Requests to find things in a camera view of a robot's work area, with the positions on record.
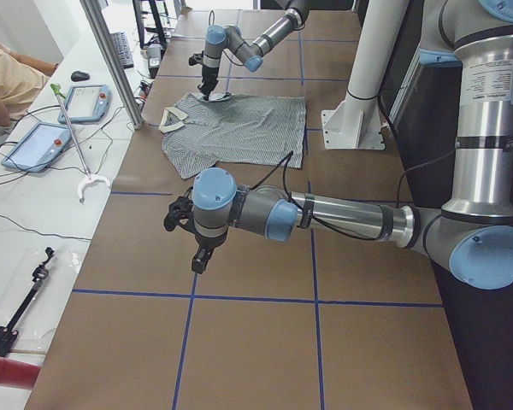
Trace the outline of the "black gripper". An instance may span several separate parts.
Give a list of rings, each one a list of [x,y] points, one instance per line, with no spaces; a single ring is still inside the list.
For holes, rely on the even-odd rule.
[[[196,233],[195,238],[198,243],[198,251],[192,258],[191,269],[194,273],[204,273],[214,250],[226,242],[227,234],[224,232],[217,237],[207,237]]]
[[[204,101],[209,100],[211,92],[214,91],[218,85],[218,74],[218,67],[202,65],[202,83],[198,86],[198,90]]]

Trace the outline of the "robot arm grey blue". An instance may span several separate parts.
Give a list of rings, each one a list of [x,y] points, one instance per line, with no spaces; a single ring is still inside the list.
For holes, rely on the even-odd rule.
[[[244,40],[237,26],[208,26],[203,51],[189,58],[190,66],[202,66],[202,83],[198,90],[202,93],[204,101],[209,100],[210,94],[218,84],[224,50],[230,50],[243,67],[254,73],[262,65],[263,57],[277,44],[292,32],[304,28],[310,13],[308,1],[292,0],[277,3],[285,10],[284,15],[251,43]]]
[[[205,98],[214,90],[219,51],[226,47],[253,70],[280,39],[301,28],[309,11],[285,1],[287,16],[249,46],[238,28],[213,26],[203,64]],[[322,111],[326,149],[369,149],[370,120],[379,118],[379,85],[409,1],[369,1],[345,99]],[[513,1],[425,1],[420,61],[463,67],[451,199],[441,208],[350,201],[258,184],[238,185],[212,167],[195,178],[187,229],[198,251],[192,270],[204,272],[229,227],[286,241],[295,226],[322,226],[366,242],[393,241],[413,249],[475,288],[513,283]]]

